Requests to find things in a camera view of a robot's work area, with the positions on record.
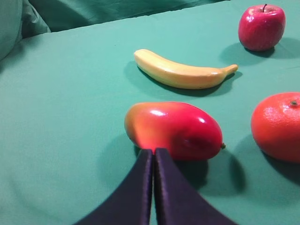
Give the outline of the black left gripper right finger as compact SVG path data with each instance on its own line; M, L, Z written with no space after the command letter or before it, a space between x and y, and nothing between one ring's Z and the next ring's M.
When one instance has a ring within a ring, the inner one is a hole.
M235 225L189 184L167 149L155 150L155 208L159 225Z

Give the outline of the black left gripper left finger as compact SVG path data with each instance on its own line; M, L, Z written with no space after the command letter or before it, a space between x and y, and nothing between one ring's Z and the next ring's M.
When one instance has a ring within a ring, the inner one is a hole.
M141 150L126 178L77 225L148 225L152 201L152 151Z

